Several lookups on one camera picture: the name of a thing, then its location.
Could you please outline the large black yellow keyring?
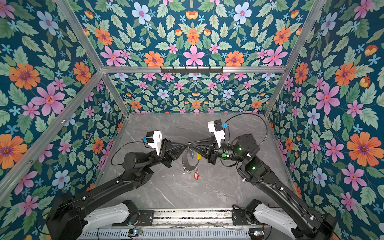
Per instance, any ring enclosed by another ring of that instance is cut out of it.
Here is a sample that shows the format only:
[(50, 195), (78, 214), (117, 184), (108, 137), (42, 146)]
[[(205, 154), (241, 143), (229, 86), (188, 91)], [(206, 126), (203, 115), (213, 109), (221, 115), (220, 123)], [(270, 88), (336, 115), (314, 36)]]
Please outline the large black yellow keyring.
[[(196, 163), (194, 165), (191, 165), (191, 163), (189, 162), (189, 159), (190, 159), (189, 157), (191, 157), (192, 160), (193, 159), (196, 160)], [(185, 150), (185, 152), (182, 155), (182, 165), (183, 165), (184, 170), (188, 171), (188, 172), (197, 171), (201, 158), (202, 158), (202, 156), (200, 154), (198, 154), (197, 152), (195, 152), (194, 150), (192, 150), (191, 148), (189, 148), (188, 150)]]

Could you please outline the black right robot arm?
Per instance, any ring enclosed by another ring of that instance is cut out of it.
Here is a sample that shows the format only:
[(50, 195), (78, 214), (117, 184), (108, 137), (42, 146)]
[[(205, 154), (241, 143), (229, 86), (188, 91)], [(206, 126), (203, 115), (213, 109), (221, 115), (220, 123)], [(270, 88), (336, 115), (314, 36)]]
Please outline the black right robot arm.
[(258, 157), (260, 145), (251, 134), (241, 135), (234, 144), (217, 144), (215, 139), (188, 143), (187, 146), (206, 159), (217, 157), (240, 163), (237, 173), (243, 180), (267, 194), (282, 211), (273, 210), (256, 201), (250, 213), (257, 222), (284, 233), (292, 240), (331, 240), (337, 221), (310, 207), (291, 191)]

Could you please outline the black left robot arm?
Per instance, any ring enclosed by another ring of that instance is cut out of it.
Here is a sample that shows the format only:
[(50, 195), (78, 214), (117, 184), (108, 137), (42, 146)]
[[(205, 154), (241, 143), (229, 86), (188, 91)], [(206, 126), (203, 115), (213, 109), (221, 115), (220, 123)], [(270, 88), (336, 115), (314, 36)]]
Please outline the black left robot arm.
[(118, 177), (91, 190), (57, 197), (46, 218), (46, 226), (53, 240), (76, 240), (89, 221), (86, 216), (114, 198), (146, 184), (154, 172), (151, 167), (164, 164), (168, 168), (192, 143), (173, 143), (163, 140), (160, 151), (127, 153)]

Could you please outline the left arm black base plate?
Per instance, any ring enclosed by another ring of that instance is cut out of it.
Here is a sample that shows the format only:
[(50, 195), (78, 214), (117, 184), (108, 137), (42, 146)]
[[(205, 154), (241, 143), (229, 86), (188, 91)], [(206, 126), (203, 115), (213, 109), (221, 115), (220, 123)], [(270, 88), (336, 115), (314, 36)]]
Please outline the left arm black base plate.
[(129, 215), (122, 223), (112, 224), (113, 227), (149, 227), (154, 220), (154, 210), (138, 210)]

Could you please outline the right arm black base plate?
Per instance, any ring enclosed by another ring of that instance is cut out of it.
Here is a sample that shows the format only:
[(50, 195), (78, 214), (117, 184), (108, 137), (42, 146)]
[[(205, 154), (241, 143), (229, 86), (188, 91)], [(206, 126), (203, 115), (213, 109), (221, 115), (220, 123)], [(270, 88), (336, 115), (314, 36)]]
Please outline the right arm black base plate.
[(242, 208), (235, 204), (232, 205), (232, 221), (234, 226), (256, 226), (261, 223), (255, 216), (255, 207)]

